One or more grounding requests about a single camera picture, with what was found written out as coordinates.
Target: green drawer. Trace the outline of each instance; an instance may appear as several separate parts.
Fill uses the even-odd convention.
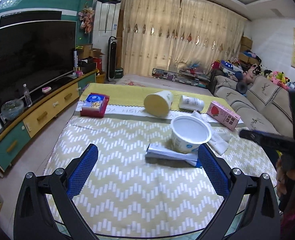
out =
[[[0,142],[0,166],[3,170],[30,140],[30,136],[23,122],[18,123]]]
[[[79,86],[79,88],[81,88],[79,90],[79,96],[82,95],[83,91],[84,91],[84,87],[89,84],[89,83],[95,83],[95,73],[92,75],[87,76],[86,78],[81,79],[77,84]]]

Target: blue textured pad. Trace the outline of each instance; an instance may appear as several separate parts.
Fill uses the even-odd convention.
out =
[[[93,145],[80,161],[79,165],[68,180],[68,189],[66,193],[71,200],[74,196],[80,194],[87,178],[97,162],[97,158],[98,149],[95,145]]]
[[[215,192],[226,199],[230,194],[228,178],[203,144],[199,146],[198,158]]]

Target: flat screen tv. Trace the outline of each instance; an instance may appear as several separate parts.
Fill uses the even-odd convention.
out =
[[[0,28],[1,106],[73,71],[76,22],[45,20]]]

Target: black tower fan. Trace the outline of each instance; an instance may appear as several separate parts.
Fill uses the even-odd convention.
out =
[[[113,81],[115,79],[115,67],[116,67],[116,47],[117,39],[111,36],[108,40],[107,48],[107,80]]]

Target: beige curtain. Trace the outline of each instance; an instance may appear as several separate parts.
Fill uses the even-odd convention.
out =
[[[170,49],[180,20],[180,0],[122,0],[122,68],[125,74],[151,76],[168,69]]]
[[[246,19],[206,0],[182,0],[178,37],[174,41],[169,70],[180,63],[197,63],[209,73],[217,59],[238,55]]]

